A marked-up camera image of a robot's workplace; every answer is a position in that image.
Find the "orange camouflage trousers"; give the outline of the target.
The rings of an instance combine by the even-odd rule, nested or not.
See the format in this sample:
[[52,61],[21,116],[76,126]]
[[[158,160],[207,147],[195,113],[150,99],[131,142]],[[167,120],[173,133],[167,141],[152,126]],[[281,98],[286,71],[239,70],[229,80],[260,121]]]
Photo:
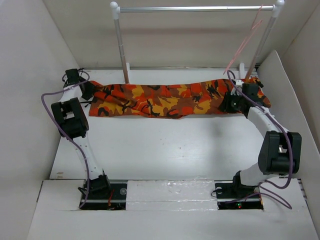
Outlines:
[[95,86],[91,117],[143,116],[180,119],[188,115],[223,115],[218,107],[233,89],[228,79],[190,84],[109,84]]

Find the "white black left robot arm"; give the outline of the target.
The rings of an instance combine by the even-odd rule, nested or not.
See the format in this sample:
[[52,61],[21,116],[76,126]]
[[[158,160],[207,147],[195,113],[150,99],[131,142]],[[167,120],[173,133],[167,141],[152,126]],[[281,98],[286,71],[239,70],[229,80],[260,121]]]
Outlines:
[[80,99],[89,100],[93,96],[94,86],[81,73],[76,68],[65,71],[63,95],[50,107],[60,135],[71,141],[83,163],[86,182],[79,191],[86,199],[102,200],[111,196],[112,187],[104,169],[98,165],[89,143],[90,127]]

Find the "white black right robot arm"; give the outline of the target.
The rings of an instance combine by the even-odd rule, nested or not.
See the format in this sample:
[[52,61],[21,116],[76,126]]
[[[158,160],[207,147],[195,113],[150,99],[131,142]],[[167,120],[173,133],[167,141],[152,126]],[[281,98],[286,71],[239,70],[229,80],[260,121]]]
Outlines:
[[224,113],[242,113],[263,136],[257,163],[238,171],[232,179],[231,191],[243,197],[260,183],[275,175],[291,178],[300,169],[302,136],[283,127],[258,96],[257,83],[232,80],[219,109]]

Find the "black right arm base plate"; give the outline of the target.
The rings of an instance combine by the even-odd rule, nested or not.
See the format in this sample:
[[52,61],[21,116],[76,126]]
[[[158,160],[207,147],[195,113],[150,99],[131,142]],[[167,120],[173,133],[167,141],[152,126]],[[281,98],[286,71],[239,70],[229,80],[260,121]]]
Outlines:
[[262,200],[255,186],[235,187],[232,181],[215,181],[211,197],[218,210],[263,210]]

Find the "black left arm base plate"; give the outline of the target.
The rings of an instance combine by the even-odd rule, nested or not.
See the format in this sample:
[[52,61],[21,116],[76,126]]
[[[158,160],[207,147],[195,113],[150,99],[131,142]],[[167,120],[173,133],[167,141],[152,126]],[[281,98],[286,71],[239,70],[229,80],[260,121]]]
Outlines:
[[87,183],[79,187],[81,199],[79,208],[81,210],[93,211],[122,211],[126,209],[127,180],[111,180],[110,187],[100,187],[98,181],[91,181],[90,192],[86,199]]

